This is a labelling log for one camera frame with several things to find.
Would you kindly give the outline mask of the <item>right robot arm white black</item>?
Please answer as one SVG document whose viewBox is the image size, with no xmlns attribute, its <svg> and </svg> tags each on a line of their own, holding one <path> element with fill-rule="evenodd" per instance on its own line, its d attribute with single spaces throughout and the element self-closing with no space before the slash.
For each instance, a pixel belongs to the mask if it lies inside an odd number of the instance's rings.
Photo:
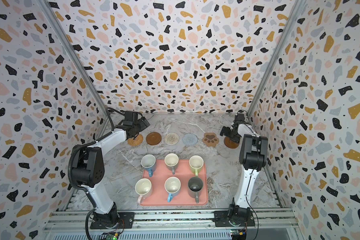
<svg viewBox="0 0 360 240">
<path fill-rule="evenodd" d="M 248 123 L 238 121 L 230 128 L 223 127 L 220 135 L 241 144 L 239 163 L 242 174 L 227 219 L 233 226 L 243 226 L 251 217 L 251 196 L 256 178 L 266 165 L 268 138 L 257 134 Z"/>
</svg>

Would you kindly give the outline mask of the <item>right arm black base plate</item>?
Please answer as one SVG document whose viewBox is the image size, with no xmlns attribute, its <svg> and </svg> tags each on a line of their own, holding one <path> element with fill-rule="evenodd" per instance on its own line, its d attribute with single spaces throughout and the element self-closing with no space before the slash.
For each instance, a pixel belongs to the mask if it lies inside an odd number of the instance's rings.
<svg viewBox="0 0 360 240">
<path fill-rule="evenodd" d="M 213 222 L 216 227 L 254 227 L 256 225 L 255 218 L 251 210 L 244 210 L 241 215 L 233 214 L 228 216 L 228 210 L 214 211 Z"/>
</svg>

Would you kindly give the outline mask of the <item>dark brown wooden coaster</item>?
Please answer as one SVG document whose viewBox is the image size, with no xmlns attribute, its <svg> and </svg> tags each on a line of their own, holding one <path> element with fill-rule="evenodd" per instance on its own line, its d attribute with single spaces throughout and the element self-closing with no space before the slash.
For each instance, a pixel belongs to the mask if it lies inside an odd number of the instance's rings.
<svg viewBox="0 0 360 240">
<path fill-rule="evenodd" d="M 161 141 L 162 141 L 162 136 L 158 132 L 149 133 L 146 137 L 146 142 L 151 146 L 158 145 Z"/>
</svg>

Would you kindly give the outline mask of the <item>woven rattan coaster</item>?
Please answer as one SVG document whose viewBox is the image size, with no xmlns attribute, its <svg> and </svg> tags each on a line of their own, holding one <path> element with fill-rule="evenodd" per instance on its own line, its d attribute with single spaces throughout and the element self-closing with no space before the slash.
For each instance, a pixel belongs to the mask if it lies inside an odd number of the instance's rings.
<svg viewBox="0 0 360 240">
<path fill-rule="evenodd" d="M 144 140 L 144 137 L 141 134 L 138 134 L 135 138 L 128 139 L 128 145 L 136 147 L 140 145 Z"/>
</svg>

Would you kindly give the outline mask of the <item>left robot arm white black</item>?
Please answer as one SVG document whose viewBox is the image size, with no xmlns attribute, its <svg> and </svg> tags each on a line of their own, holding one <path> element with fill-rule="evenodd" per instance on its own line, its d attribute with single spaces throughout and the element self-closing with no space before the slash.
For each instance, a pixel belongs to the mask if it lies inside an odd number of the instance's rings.
<svg viewBox="0 0 360 240">
<path fill-rule="evenodd" d="M 71 186 L 82 190 L 93 205 L 94 220 L 103 226 L 114 226 L 119 216 L 117 206 L 109 197 L 103 178 L 103 157 L 120 143 L 136 138 L 150 126 L 148 120 L 138 112 L 126 111 L 118 125 L 112 125 L 109 133 L 91 143 L 76 145 L 68 163 L 68 178 Z"/>
</svg>

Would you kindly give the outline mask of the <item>blue grey woven coaster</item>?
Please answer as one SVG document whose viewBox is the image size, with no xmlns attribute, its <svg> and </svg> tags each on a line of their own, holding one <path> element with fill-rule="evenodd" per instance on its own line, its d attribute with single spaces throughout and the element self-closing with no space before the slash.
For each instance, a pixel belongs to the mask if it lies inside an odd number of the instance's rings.
<svg viewBox="0 0 360 240">
<path fill-rule="evenodd" d="M 198 137 L 195 134 L 188 133 L 183 136 L 182 141 L 186 146 L 194 146 L 198 142 Z"/>
</svg>

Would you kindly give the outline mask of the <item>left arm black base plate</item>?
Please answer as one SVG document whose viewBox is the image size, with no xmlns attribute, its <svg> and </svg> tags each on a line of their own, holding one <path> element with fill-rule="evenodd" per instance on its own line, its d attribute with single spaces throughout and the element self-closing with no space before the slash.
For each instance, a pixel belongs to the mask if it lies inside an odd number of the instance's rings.
<svg viewBox="0 0 360 240">
<path fill-rule="evenodd" d="M 90 225 L 91 230 L 113 230 L 116 228 L 131 229 L 134 223 L 134 212 L 118 212 L 115 214 L 101 215 L 95 213 L 94 221 Z"/>
</svg>

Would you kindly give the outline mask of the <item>brown paw shaped coaster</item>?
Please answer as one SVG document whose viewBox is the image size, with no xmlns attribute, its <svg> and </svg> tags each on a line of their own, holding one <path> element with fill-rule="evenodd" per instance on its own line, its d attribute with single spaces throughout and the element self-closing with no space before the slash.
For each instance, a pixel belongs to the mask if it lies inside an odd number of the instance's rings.
<svg viewBox="0 0 360 240">
<path fill-rule="evenodd" d="M 219 143 L 219 138 L 217 137 L 217 135 L 215 133 L 204 133 L 204 137 L 203 137 L 203 143 L 207 146 L 207 147 L 216 147 L 216 145 Z"/>
</svg>

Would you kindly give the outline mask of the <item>light green mug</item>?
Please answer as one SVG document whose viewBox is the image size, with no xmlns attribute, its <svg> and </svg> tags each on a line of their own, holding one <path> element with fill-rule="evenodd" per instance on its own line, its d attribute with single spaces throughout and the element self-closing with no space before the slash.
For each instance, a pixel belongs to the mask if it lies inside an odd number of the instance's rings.
<svg viewBox="0 0 360 240">
<path fill-rule="evenodd" d="M 191 172 L 198 177 L 204 166 L 204 160 L 202 157 L 195 155 L 189 159 L 189 165 Z"/>
</svg>

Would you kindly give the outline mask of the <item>beige braided round coaster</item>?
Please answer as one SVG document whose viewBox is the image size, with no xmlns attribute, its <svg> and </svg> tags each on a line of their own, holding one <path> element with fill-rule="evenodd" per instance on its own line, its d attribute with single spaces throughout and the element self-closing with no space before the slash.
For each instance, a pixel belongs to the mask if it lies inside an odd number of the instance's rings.
<svg viewBox="0 0 360 240">
<path fill-rule="evenodd" d="M 175 145 L 176 143 L 179 142 L 180 140 L 180 137 L 177 133 L 168 133 L 166 136 L 165 136 L 165 143 L 168 144 L 168 145 Z"/>
</svg>

